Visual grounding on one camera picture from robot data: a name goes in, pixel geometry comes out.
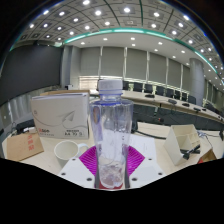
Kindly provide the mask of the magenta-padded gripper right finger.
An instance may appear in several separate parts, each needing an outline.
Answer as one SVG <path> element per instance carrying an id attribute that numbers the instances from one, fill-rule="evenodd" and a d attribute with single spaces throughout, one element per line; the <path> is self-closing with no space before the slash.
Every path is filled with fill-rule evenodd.
<path id="1" fill-rule="evenodd" d="M 165 176 L 152 157 L 147 157 L 130 146 L 126 160 L 125 188 L 135 189 L 146 186 Z"/>

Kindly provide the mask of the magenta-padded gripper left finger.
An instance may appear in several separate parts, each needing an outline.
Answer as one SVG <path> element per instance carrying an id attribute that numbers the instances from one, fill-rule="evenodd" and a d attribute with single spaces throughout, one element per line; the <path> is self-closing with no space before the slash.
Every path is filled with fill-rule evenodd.
<path id="1" fill-rule="evenodd" d="M 92 146 L 78 158 L 70 159 L 59 173 L 64 178 L 84 188 L 95 188 L 97 176 L 96 147 Z"/>

